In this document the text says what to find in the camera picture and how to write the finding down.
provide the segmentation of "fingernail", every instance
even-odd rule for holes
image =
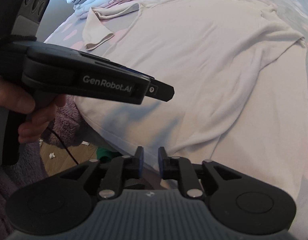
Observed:
[[[43,124],[43,123],[45,123],[47,121],[48,121],[48,118],[46,116],[43,116],[43,117],[40,117],[37,120],[35,120],[35,123],[36,124]]]
[[[22,136],[28,137],[32,134],[32,131],[30,129],[23,129],[22,130]]]
[[[18,101],[17,110],[21,113],[30,113],[35,107],[35,101],[27,96],[21,97]]]

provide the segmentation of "wooden floor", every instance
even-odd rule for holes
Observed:
[[[92,144],[89,146],[81,144],[78,147],[69,147],[69,151],[78,163],[82,163],[89,159],[95,159],[96,149],[97,147]],[[50,153],[54,153],[55,158],[50,159]],[[49,176],[75,166],[75,162],[68,155],[67,151],[56,146],[43,143],[40,154]]]

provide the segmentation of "logo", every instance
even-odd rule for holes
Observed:
[[[121,83],[116,84],[114,81],[111,82],[111,81],[107,81],[106,79],[100,80],[100,79],[91,78],[88,75],[85,75],[83,77],[83,82],[89,83],[94,86],[106,87],[109,89],[115,89],[115,90],[128,92],[128,93],[131,93],[132,88],[133,88],[132,86],[124,85]]]

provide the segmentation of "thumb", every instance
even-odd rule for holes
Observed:
[[[34,110],[35,101],[21,87],[0,77],[0,106],[18,113],[29,114]]]

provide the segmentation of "purple fuzzy fabric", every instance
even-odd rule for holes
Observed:
[[[76,108],[73,97],[67,96],[66,105],[57,110],[55,120],[49,127],[62,138],[66,146],[76,146],[82,142],[80,138],[88,125]],[[42,138],[49,144],[61,147],[58,139],[47,130]],[[24,152],[20,153],[17,164],[0,167],[0,240],[5,239],[13,231],[5,214],[6,200],[17,189],[46,177],[38,142],[26,145]]]

